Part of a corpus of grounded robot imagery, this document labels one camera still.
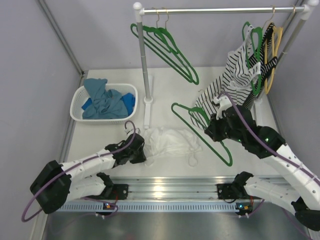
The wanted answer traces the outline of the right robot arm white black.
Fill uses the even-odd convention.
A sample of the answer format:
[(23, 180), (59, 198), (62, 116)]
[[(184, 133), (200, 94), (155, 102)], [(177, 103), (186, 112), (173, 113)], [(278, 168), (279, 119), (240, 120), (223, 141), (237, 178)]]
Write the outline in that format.
[(222, 117), (214, 113), (205, 134), (213, 141), (225, 139), (240, 143), (245, 150), (274, 168), (289, 184), (284, 188), (243, 171), (227, 185), (223, 198), (248, 196), (265, 199), (292, 213), (305, 227), (320, 229), (320, 180), (297, 158), (285, 139), (273, 128), (260, 126), (249, 110), (240, 108), (239, 117), (232, 107)]

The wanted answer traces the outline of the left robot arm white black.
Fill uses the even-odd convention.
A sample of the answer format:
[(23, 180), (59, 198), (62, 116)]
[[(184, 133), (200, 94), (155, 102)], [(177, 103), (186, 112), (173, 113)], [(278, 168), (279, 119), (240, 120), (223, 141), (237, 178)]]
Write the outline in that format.
[(31, 184), (30, 191), (46, 214), (81, 198), (107, 199), (113, 194), (114, 184), (105, 171), (145, 162), (144, 145), (144, 138), (136, 133), (80, 160), (52, 160)]

